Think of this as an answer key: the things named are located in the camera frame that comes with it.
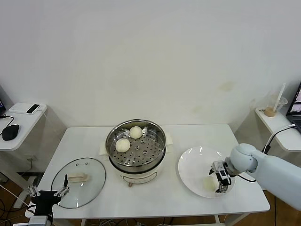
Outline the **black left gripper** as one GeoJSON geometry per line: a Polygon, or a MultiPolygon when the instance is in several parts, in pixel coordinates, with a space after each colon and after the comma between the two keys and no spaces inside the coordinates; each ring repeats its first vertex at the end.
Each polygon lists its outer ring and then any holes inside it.
{"type": "Polygon", "coordinates": [[[59,191],[39,191],[34,185],[28,186],[27,190],[32,198],[31,202],[37,207],[52,208],[53,205],[58,204],[61,201],[61,197],[64,197],[70,190],[68,187],[67,174],[65,174],[64,177],[63,187],[59,191]]]}

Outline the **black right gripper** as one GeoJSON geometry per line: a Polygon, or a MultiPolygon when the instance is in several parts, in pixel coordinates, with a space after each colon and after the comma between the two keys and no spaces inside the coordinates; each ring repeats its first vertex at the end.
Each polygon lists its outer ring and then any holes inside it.
{"type": "MultiPolygon", "coordinates": [[[[215,173],[214,169],[211,168],[209,170],[209,175],[215,173]]],[[[226,193],[228,190],[228,186],[232,184],[230,175],[226,169],[218,170],[217,172],[217,179],[219,181],[219,186],[217,190],[215,191],[216,193],[226,193]]]]}

